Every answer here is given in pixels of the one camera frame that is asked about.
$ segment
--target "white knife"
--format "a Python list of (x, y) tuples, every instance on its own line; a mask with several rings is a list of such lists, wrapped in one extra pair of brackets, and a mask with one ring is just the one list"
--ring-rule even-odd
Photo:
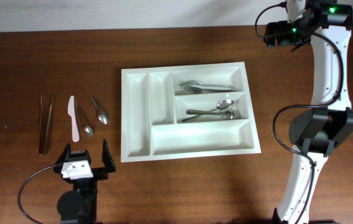
[(68, 115), (71, 117), (71, 129), (72, 129), (72, 140), (74, 142), (79, 141), (79, 132), (77, 126), (77, 120), (75, 119), (75, 108), (74, 108), (74, 96), (70, 97), (68, 101)]

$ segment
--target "silver spoon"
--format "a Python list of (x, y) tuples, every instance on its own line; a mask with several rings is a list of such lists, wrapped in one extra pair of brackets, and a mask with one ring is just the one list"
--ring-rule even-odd
[[(227, 109), (231, 109), (234, 105), (234, 100), (232, 99), (227, 99), (227, 100), (222, 100), (220, 102), (218, 102), (216, 104), (216, 109), (210, 110), (208, 112), (213, 112), (213, 111), (224, 111)], [(197, 119), (199, 117), (201, 117), (203, 114), (199, 114), (199, 115), (195, 115), (193, 117), (190, 118), (186, 118), (182, 120), (182, 123), (188, 122), (188, 121), (192, 121), (193, 119)]]
[(86, 117), (84, 117), (84, 115), (82, 115), (82, 111), (81, 111), (80, 107), (78, 106), (77, 102), (75, 102), (75, 107), (77, 108), (78, 115), (79, 115), (79, 117), (81, 118), (81, 121), (82, 121), (82, 130), (83, 130), (83, 132), (86, 133), (88, 136), (92, 136), (93, 135), (93, 130), (88, 125), (88, 119)]
[(98, 111), (98, 117), (99, 120), (103, 123), (103, 124), (107, 124), (108, 123), (108, 117), (107, 114), (100, 108), (99, 103), (97, 102), (97, 100), (90, 95), (90, 98), (92, 99), (93, 105), (95, 105), (95, 108)]
[(208, 111), (201, 111), (201, 110), (187, 110), (187, 114), (202, 114), (202, 115), (219, 115), (221, 118), (229, 120), (229, 119), (240, 119), (241, 114), (238, 110), (225, 110), (223, 112), (208, 112)]

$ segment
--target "white tray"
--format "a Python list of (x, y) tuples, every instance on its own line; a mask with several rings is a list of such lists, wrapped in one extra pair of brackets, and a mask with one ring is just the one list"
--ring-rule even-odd
[[(261, 153), (244, 62), (123, 69), (121, 162)], [(229, 84), (230, 93), (190, 94), (178, 84)], [(212, 110), (235, 100), (242, 118), (202, 116), (181, 123), (187, 109)]]

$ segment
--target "empty compartment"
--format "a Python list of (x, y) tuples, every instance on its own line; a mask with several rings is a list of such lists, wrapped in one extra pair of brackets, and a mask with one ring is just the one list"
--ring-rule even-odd
[(152, 124), (174, 122), (173, 87), (169, 72), (149, 74), (149, 104)]
[(254, 148), (249, 121), (155, 126), (151, 131), (153, 155), (212, 152), (201, 156), (216, 156), (222, 154), (216, 151), (244, 154)]
[(172, 74), (174, 77), (174, 91), (177, 96), (193, 94), (179, 86), (181, 82), (189, 80), (198, 81), (203, 85), (232, 85), (235, 91), (243, 91), (243, 74), (239, 67), (174, 71)]
[(123, 147), (127, 156), (150, 155), (148, 76), (146, 73), (127, 74), (123, 77), (126, 91), (122, 101)]
[[(186, 110), (204, 110), (210, 111), (216, 109), (218, 102), (222, 100), (234, 100), (233, 110), (238, 110), (241, 119), (248, 119), (248, 105), (244, 93), (216, 93), (210, 95), (189, 95), (177, 96), (175, 99), (176, 119), (178, 123), (182, 123), (185, 118), (195, 115), (186, 114)], [(223, 121), (219, 115), (203, 115), (199, 118), (189, 121), (189, 123), (206, 122), (206, 121)]]

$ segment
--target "wooden table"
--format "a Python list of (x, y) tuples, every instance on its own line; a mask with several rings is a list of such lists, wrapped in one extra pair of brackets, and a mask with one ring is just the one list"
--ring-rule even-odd
[[(271, 122), (283, 106), (309, 103), (311, 46), (267, 49), (253, 27), (84, 30), (0, 34), (0, 223), (29, 223), (16, 203), (23, 181), (53, 164), (66, 143), (88, 149), (101, 163), (107, 139), (117, 171), (98, 183), (98, 221), (109, 223), (230, 223), (271, 218), (283, 197), (292, 155), (274, 139)], [(120, 162), (121, 69), (245, 62), (262, 153), (151, 162)], [(348, 56), (353, 104), (353, 33)], [(38, 155), (39, 97), (55, 92), (49, 151)], [(110, 123), (101, 124), (95, 95)], [(74, 95), (95, 135), (71, 138), (67, 103)], [(289, 122), (301, 110), (281, 115)], [(58, 198), (72, 186), (45, 172), (25, 188), (22, 204), (43, 223), (59, 223)], [(325, 165), (311, 204), (311, 220), (353, 223), (353, 135)]]

